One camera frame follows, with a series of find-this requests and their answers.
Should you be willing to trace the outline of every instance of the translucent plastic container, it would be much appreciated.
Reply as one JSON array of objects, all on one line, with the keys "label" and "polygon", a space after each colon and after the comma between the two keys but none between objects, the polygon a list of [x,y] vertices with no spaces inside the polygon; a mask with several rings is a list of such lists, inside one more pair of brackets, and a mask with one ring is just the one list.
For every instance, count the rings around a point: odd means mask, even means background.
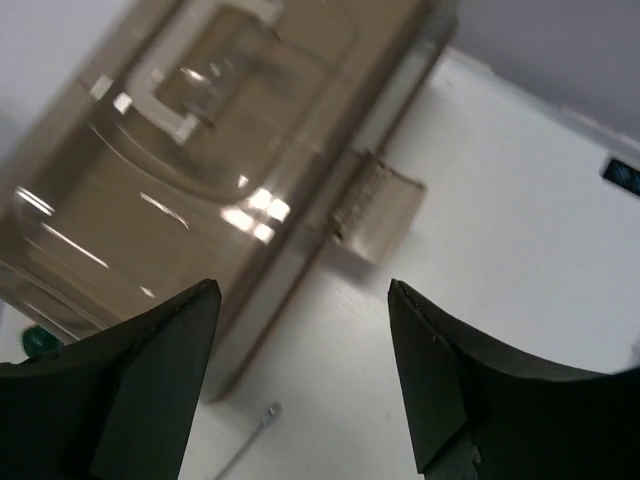
[{"label": "translucent plastic container", "polygon": [[87,86],[3,210],[3,296],[71,337],[214,278],[222,338],[432,11],[233,0],[203,19],[203,0],[175,4],[110,53],[131,60]]}]

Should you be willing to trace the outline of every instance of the box handle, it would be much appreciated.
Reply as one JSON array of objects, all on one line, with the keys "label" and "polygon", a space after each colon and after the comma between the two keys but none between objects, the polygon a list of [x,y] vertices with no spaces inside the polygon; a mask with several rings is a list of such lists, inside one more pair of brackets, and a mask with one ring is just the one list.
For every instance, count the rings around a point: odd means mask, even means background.
[{"label": "box handle", "polygon": [[127,80],[126,91],[132,106],[178,144],[189,138],[199,121],[191,113],[182,116],[170,109],[156,98],[155,92],[224,6],[252,14],[269,27],[275,24],[284,9],[281,0],[193,0],[178,12]]}]

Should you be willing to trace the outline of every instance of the dark label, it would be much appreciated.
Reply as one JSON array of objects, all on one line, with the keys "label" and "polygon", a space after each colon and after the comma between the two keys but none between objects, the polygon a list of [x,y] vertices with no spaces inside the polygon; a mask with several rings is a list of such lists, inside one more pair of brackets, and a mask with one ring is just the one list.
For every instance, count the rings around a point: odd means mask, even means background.
[{"label": "dark label", "polygon": [[602,178],[640,197],[640,172],[617,158],[609,160]]}]

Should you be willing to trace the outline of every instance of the green object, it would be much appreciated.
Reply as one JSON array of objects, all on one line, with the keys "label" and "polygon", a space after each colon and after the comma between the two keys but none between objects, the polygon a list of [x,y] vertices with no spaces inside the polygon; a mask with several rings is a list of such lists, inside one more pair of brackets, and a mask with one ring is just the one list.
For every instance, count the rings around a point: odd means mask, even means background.
[{"label": "green object", "polygon": [[57,352],[64,344],[44,328],[33,326],[22,332],[22,348],[29,358]]}]

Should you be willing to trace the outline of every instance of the white table surface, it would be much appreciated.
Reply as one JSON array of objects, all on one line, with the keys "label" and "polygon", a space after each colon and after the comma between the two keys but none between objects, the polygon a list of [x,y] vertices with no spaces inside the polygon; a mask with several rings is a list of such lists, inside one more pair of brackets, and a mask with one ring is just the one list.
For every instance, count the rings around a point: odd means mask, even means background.
[{"label": "white table surface", "polygon": [[[7,0],[0,113],[16,137],[125,3]],[[390,151],[392,165],[429,186],[402,248],[379,268],[338,250],[318,266],[235,395],[199,407],[181,480],[212,478],[274,400],[283,418],[230,480],[417,478],[388,325],[392,278],[523,350],[627,367],[640,334],[640,263],[629,260],[640,202],[601,181],[606,156],[449,53]],[[5,313],[2,360],[17,360],[6,345],[20,321]]]}]

